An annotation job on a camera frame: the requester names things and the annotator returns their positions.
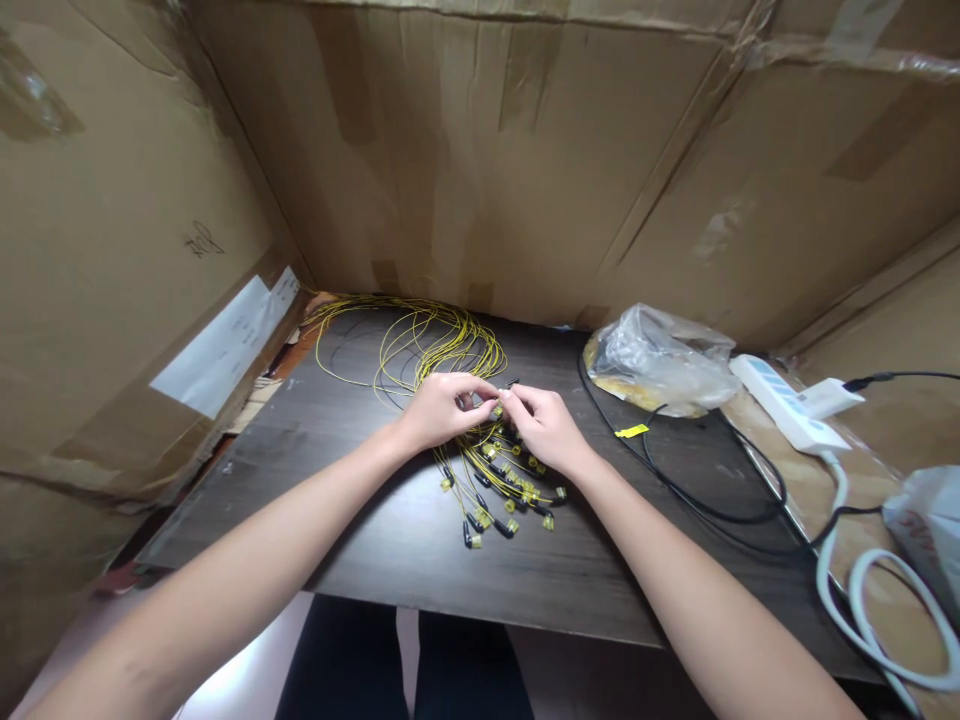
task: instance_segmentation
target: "wooden table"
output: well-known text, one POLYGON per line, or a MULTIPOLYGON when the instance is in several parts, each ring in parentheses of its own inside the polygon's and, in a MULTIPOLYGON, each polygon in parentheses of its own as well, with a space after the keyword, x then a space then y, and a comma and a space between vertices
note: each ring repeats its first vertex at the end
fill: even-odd
MULTIPOLYGON (((369 381, 381 340, 397 318, 390 311, 351 313, 335 322, 320 349, 327 367, 369 381)), ((726 567, 837 677, 875 681, 876 673, 850 649, 821 609, 811 556, 760 558, 705 528, 614 438, 586 394, 577 358, 586 335, 512 323, 484 322, 509 358, 500 384, 523 382, 559 392, 590 444, 664 515, 726 567)), ((399 373, 406 357, 392 366, 399 373)), ((414 362, 406 367, 412 377, 414 362)), ((607 415, 619 427, 647 413, 603 392, 607 415)), ((346 455, 399 410, 369 388, 343 383, 308 356, 138 558, 177 569, 299 481, 346 455)), ((648 435, 661 468, 710 504, 748 514, 770 491, 721 420, 658 418, 648 435)), ((408 463, 350 525, 307 583, 317 593, 663 647, 665 638, 633 576, 596 516, 569 482, 555 474, 571 501, 556 510, 556 530, 533 513, 517 515, 512 540, 493 529, 483 549, 463 546, 456 500, 440 489, 428 454, 408 463)), ((484 495, 506 519, 502 501, 484 495)), ((317 515, 323 508, 317 508, 317 515)), ((795 545, 786 521, 734 528, 754 543, 795 545)))

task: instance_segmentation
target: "black pants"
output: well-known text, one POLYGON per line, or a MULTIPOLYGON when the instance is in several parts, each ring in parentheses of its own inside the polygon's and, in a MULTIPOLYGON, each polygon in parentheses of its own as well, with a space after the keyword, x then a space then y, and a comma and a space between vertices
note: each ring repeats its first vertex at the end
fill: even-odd
MULTIPOLYGON (((396 608, 313 599, 277 720, 407 720, 396 608)), ((420 613, 416 720, 532 720, 502 625, 420 613)))

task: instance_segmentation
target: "left hand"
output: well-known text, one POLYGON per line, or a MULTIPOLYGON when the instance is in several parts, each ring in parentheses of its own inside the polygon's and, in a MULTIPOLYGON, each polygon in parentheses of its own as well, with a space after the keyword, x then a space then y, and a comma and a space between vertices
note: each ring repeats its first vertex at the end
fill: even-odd
POLYGON ((437 447, 487 420, 498 395, 493 385, 470 373, 433 373, 397 421, 397 435, 415 452, 437 447), (484 400, 477 408, 474 393, 484 400))

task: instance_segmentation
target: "power plug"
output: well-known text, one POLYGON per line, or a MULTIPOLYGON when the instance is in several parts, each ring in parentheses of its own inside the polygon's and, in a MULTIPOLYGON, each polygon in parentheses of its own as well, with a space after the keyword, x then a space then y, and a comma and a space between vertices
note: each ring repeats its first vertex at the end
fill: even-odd
POLYGON ((740 378, 798 452, 819 456, 825 452, 841 453, 850 449, 836 430, 806 414, 797 391, 770 363, 753 355, 738 355, 730 361, 730 371, 740 378))
POLYGON ((798 393, 797 401, 808 418, 823 420, 866 402, 867 399, 847 390, 843 386, 843 380, 827 378, 798 393))

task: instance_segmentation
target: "white cable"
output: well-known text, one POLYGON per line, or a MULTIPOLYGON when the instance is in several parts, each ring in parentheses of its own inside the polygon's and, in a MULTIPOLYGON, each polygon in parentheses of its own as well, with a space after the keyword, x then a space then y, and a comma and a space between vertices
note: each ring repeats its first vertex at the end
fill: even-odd
MULTIPOLYGON (((827 464, 827 467, 830 468, 833 477, 837 481, 837 495, 833 500, 833 510, 836 510, 846 503, 850 483, 836 455, 828 452, 823 453, 820 457, 827 464)), ((863 553, 857 558, 853 564, 853 568, 850 570, 847 596, 850 600, 850 610, 853 613, 853 619, 856 622, 859 632, 852 628, 850 623, 848 623, 846 618, 840 613, 840 610, 837 609, 836 603, 833 601, 833 595, 830 593, 830 560, 836 542, 837 528, 834 527, 833 531, 827 535, 823 541, 823 546, 820 548, 820 556, 817 558, 817 593, 820 595, 820 601, 843 634, 880 666, 883 674, 890 682, 890 686, 900 699, 903 700, 907 709, 915 717, 920 717, 920 708, 917 706, 916 701, 910 696, 910 693, 907 692, 903 680, 919 687, 936 690, 938 692, 960 691, 960 640, 957 639, 956 634, 953 632, 953 628, 950 626, 947 616, 940 607, 940 604, 920 576, 900 557, 880 548, 874 548, 873 550, 868 550, 863 553), (867 618, 867 613, 864 609, 863 585, 867 577, 867 571, 874 563, 880 560, 889 560, 894 563, 901 570, 907 582, 913 586, 913 589, 917 595, 919 595, 923 604, 926 605, 927 612, 929 612, 933 618, 933 622, 940 632, 940 637, 947 651, 947 672, 943 675, 923 675, 903 667, 903 665, 891 660, 886 653, 884 653, 883 648, 877 641, 876 633, 870 625, 870 620, 867 618)))

